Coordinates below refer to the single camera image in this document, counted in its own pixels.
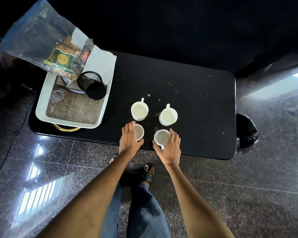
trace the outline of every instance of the gold handle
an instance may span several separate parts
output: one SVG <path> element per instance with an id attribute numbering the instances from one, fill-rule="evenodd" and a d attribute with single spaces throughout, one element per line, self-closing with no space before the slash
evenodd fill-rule
<path id="1" fill-rule="evenodd" d="M 79 130 L 80 128 L 77 127 L 77 128 L 72 128 L 72 129 L 66 129 L 66 128 L 62 128 L 60 126 L 58 126 L 57 124 L 53 124 L 59 131 L 64 131 L 64 132 L 74 132 L 76 130 Z"/>

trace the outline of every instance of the burlap mat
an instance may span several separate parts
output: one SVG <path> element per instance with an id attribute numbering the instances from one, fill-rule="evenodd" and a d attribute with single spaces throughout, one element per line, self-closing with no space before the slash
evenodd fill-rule
<path id="1" fill-rule="evenodd" d="M 96 124 L 103 107 L 104 99 L 93 100 L 86 94 L 75 93 L 64 86 L 54 84 L 53 90 L 65 90 L 64 99 L 58 103 L 49 100 L 46 115 L 71 122 Z"/>

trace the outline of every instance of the hand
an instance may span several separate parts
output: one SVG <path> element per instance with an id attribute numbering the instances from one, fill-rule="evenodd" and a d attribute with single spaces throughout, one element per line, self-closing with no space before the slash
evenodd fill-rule
<path id="1" fill-rule="evenodd" d="M 137 142 L 134 124 L 135 121 L 131 121 L 123 127 L 123 134 L 119 141 L 119 153 L 123 150 L 128 150 L 128 152 L 131 152 L 132 156 L 134 156 L 138 149 L 144 144 L 144 139 Z"/>
<path id="2" fill-rule="evenodd" d="M 180 142 L 181 139 L 179 135 L 172 129 L 170 129 L 170 138 L 166 147 L 163 150 L 158 146 L 158 144 L 154 140 L 152 141 L 153 148 L 155 149 L 159 158 L 165 166 L 171 164 L 179 165 L 181 155 Z"/>

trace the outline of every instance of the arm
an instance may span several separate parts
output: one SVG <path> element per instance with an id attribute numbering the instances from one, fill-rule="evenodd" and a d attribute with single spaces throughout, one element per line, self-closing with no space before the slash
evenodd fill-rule
<path id="1" fill-rule="evenodd" d="M 99 237 L 103 219 L 120 176 L 144 140 L 137 142 L 135 122 L 122 129 L 119 154 L 37 236 L 37 238 Z"/>
<path id="2" fill-rule="evenodd" d="M 230 229 L 182 173 L 179 167 L 180 142 L 179 135 L 170 129 L 165 149 L 161 150 L 155 141 L 153 147 L 171 176 L 188 237 L 234 238 Z"/>

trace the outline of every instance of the white tray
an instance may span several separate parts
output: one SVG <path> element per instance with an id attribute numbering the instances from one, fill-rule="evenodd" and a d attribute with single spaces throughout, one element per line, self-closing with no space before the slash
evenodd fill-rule
<path id="1" fill-rule="evenodd" d="M 52 89 L 53 89 L 53 86 L 54 86 L 54 83 L 55 83 L 55 80 L 57 77 L 57 75 L 53 74 L 53 73 L 48 73 L 45 77 L 45 81 L 44 81 L 44 84 L 43 84 L 43 87 L 42 87 L 42 90 L 40 93 L 39 101 L 37 102 L 37 107 L 35 110 L 35 114 L 36 114 L 37 118 L 44 122 L 66 125 L 66 126 L 71 126 L 71 127 L 79 127 L 79 128 L 96 128 L 96 127 L 98 127 L 101 124 L 101 122 L 103 120 L 104 113 L 105 113 L 105 109 L 106 109 L 106 105 L 107 105 L 107 101 L 108 101 L 108 97 L 109 97 L 109 93 L 110 93 L 111 83 L 112 83 L 112 79 L 114 76 L 114 70 L 115 70 L 115 67 L 112 71 L 111 80 L 107 87 L 107 92 L 106 92 L 106 96 L 104 99 L 103 107 L 100 112 L 98 122 L 96 124 L 86 124 L 86 123 L 65 121 L 65 120 L 61 120 L 61 119 L 50 118 L 46 115 L 46 110 L 48 108 L 48 103 L 50 100 L 51 92 L 52 92 Z"/>

